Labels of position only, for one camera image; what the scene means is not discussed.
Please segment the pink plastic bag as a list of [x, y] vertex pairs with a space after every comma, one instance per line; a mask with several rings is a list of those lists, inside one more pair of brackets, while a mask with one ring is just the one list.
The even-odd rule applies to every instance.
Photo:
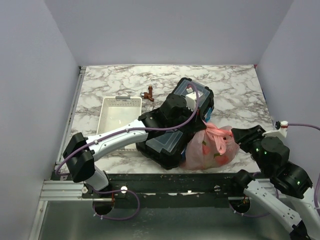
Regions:
[[220, 168], [222, 166], [216, 166], [215, 154], [227, 155], [231, 161], [238, 154], [240, 147], [234, 140], [231, 126], [219, 128], [211, 122], [206, 122], [205, 125], [206, 129], [198, 131], [187, 144], [181, 168], [185, 170]]

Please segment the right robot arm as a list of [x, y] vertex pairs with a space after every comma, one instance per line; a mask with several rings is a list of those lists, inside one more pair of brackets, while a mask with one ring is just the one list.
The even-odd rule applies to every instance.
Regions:
[[290, 149], [281, 138], [287, 136], [287, 121], [276, 122], [275, 130], [265, 131], [260, 125], [252, 128], [232, 128], [235, 143], [257, 163], [260, 172], [276, 190], [292, 203], [289, 208], [268, 193], [253, 174], [242, 169], [234, 175], [230, 191], [257, 201], [288, 231], [292, 240], [318, 240], [320, 238], [320, 206], [318, 191], [308, 173], [289, 161]]

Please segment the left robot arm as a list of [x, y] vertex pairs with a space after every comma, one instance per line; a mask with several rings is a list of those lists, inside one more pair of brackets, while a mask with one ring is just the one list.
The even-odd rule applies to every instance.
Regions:
[[142, 114], [123, 127], [90, 137], [81, 132], [74, 134], [62, 154], [73, 182], [86, 182], [99, 197], [107, 197], [111, 191], [109, 179], [95, 162], [130, 144], [166, 133], [196, 130], [202, 97], [203, 93], [198, 91], [186, 96], [171, 93], [159, 108]]

